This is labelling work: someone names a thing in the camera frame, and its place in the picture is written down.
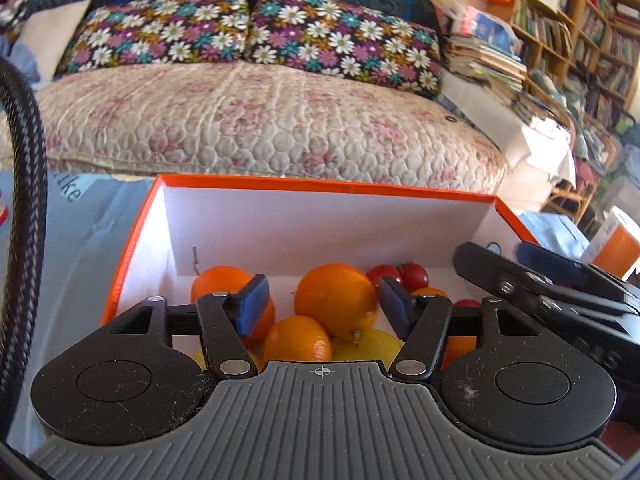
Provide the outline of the dark red cherry tomato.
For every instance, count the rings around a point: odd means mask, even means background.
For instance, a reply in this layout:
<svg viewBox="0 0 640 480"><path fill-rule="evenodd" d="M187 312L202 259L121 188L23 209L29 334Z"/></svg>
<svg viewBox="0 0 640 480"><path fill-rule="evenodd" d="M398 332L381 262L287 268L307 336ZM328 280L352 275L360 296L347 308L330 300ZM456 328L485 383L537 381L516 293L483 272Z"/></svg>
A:
<svg viewBox="0 0 640 480"><path fill-rule="evenodd" d="M391 264L379 264L378 266L374 266L367 272L367 278L375 289L380 287L380 283L384 278L391 278L393 281L401 283L400 272L396 266L392 266Z"/></svg>

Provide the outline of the orange kumquat front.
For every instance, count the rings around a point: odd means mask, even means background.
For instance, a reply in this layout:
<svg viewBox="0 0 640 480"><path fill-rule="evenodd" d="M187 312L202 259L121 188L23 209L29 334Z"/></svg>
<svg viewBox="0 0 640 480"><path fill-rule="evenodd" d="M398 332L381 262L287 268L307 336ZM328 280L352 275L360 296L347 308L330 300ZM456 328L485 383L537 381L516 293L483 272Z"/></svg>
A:
<svg viewBox="0 0 640 480"><path fill-rule="evenodd" d="M271 327L264 342L266 361L329 362L331 338L313 318L292 315Z"/></svg>

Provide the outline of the orange kumquat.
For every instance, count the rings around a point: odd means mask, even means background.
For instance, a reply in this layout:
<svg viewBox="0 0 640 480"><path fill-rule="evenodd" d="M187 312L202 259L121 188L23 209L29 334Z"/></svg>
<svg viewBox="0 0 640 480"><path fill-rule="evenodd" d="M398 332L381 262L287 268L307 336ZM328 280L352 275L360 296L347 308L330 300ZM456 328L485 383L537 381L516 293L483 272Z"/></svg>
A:
<svg viewBox="0 0 640 480"><path fill-rule="evenodd" d="M264 342L266 361L329 362L331 338L313 318L292 315L271 327Z"/></svg>
<svg viewBox="0 0 640 480"><path fill-rule="evenodd" d="M440 369L446 370L454 361L475 351L476 348L477 336L449 336Z"/></svg>

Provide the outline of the large orange tomato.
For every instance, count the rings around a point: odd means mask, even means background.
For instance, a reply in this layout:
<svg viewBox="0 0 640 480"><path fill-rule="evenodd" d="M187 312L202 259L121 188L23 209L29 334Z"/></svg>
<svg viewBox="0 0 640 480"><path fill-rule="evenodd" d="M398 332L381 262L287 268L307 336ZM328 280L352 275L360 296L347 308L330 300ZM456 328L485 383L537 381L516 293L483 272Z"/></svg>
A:
<svg viewBox="0 0 640 480"><path fill-rule="evenodd" d="M294 311L316 320L333 338L359 344L375 323L378 295L366 274L344 263L329 263L299 281Z"/></svg>

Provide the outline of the small orange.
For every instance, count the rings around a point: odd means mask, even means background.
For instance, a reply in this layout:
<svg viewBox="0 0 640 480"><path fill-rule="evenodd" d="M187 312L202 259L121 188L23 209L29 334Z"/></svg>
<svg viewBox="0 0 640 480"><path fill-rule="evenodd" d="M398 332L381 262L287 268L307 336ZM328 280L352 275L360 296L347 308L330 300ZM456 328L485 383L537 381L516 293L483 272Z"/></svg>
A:
<svg viewBox="0 0 640 480"><path fill-rule="evenodd" d="M413 296L439 296L449 299L449 296L443 290L435 287L422 287L412 292Z"/></svg>

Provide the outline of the orange cylindrical canister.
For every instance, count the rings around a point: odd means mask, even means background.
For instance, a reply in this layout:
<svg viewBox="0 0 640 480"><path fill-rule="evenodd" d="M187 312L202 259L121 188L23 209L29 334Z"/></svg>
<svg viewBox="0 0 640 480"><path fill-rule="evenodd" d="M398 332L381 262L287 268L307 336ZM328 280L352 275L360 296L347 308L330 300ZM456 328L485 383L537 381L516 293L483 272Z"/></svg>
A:
<svg viewBox="0 0 640 480"><path fill-rule="evenodd" d="M638 266L639 257L639 226L629 214L614 206L579 261L626 281Z"/></svg>

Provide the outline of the white side table cloth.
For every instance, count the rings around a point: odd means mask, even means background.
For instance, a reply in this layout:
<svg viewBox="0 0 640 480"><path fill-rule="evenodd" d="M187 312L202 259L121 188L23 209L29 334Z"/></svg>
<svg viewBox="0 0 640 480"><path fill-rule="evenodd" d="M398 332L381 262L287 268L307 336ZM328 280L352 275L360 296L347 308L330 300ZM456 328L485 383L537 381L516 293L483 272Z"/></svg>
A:
<svg viewBox="0 0 640 480"><path fill-rule="evenodd" d="M575 181L572 140L555 120L522 119L494 92L446 70L442 95L506 158L508 170L497 194L511 209L540 211L555 183Z"/></svg>

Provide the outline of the rattan chair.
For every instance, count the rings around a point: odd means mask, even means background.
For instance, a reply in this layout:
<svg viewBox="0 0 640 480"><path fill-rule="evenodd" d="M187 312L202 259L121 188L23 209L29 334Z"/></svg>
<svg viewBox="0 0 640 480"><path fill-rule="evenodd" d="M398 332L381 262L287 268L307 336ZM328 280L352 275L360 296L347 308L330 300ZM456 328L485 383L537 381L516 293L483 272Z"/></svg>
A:
<svg viewBox="0 0 640 480"><path fill-rule="evenodd" d="M584 218L604 178L620 162L622 144L587 112L586 96L559 89L540 70L529 73L528 88L533 98L547 107L553 119L570 134L571 177L555 177L542 208L565 214L574 224Z"/></svg>

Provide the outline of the blue printed tablecloth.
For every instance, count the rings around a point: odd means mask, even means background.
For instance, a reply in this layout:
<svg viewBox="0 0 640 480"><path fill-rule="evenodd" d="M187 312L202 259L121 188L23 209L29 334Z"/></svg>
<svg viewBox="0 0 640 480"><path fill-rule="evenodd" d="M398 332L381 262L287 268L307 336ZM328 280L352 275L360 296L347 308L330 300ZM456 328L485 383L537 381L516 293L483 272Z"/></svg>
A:
<svg viewBox="0 0 640 480"><path fill-rule="evenodd" d="M46 248L37 324L27 376L95 330L129 235L154 183L83 177L84 194L62 193L61 179L49 188ZM532 240L580 252L582 238L559 221L540 214L516 214Z"/></svg>

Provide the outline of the quilted floral sofa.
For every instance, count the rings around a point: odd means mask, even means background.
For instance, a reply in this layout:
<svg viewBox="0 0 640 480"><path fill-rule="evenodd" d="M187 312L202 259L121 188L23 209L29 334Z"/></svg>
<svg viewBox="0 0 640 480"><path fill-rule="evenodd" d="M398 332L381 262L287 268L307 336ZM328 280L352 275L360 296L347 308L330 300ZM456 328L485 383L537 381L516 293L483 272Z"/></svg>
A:
<svg viewBox="0 0 640 480"><path fill-rule="evenodd" d="M32 14L80 0L1 0L14 42ZM134 0L91 0L100 6ZM258 0L247 0L250 16ZM337 0L442 31L430 0ZM128 65L31 84L62 174L249 174L495 192L508 162L440 92L248 62Z"/></svg>

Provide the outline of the wooden bookshelf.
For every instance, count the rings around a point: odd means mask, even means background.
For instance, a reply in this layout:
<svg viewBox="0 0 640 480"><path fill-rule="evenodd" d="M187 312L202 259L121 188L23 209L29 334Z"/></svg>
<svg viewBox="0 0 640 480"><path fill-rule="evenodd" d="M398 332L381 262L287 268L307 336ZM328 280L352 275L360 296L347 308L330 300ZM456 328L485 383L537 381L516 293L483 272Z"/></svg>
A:
<svg viewBox="0 0 640 480"><path fill-rule="evenodd" d="M588 118L622 133L639 83L638 0L510 0L491 13L513 28L520 57L587 100Z"/></svg>

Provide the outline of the red soda can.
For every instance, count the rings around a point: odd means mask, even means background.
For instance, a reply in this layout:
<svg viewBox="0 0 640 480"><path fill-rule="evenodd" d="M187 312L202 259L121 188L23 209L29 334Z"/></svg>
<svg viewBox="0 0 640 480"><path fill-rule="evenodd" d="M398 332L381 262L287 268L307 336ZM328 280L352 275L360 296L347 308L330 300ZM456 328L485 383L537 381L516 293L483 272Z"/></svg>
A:
<svg viewBox="0 0 640 480"><path fill-rule="evenodd" d="M0 191L0 226L4 226L9 219L9 207L6 204L6 198Z"/></svg>

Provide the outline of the left daisy print cushion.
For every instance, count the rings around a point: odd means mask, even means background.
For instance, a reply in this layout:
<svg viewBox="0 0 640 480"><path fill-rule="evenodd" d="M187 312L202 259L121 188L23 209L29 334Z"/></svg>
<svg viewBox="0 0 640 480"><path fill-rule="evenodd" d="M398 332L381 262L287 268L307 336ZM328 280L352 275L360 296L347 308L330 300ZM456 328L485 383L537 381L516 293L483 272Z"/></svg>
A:
<svg viewBox="0 0 640 480"><path fill-rule="evenodd" d="M92 10L59 75L128 65L230 62L243 54L247 0L134 0Z"/></svg>

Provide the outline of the daisy print cushion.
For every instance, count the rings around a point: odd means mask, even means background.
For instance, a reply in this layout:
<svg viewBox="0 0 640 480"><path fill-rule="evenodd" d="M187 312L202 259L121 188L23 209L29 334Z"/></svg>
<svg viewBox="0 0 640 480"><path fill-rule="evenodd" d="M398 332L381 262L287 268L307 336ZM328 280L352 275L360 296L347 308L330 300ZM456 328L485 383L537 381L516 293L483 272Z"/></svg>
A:
<svg viewBox="0 0 640 480"><path fill-rule="evenodd" d="M337 0L258 0L244 58L434 98L435 29Z"/></svg>
<svg viewBox="0 0 640 480"><path fill-rule="evenodd" d="M230 62L243 54L247 0L134 0L92 10L59 75L128 65Z"/></svg>

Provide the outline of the white pillow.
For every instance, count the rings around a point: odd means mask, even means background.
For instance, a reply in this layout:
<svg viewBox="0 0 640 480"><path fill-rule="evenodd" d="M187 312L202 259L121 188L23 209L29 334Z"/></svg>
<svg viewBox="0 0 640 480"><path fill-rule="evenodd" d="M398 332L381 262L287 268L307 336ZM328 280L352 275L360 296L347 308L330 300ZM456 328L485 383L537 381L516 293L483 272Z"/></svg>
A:
<svg viewBox="0 0 640 480"><path fill-rule="evenodd" d="M65 6L39 11L26 21L17 40L34 52L40 73L39 82L50 82L58 63L74 36L91 0L80 0Z"/></svg>

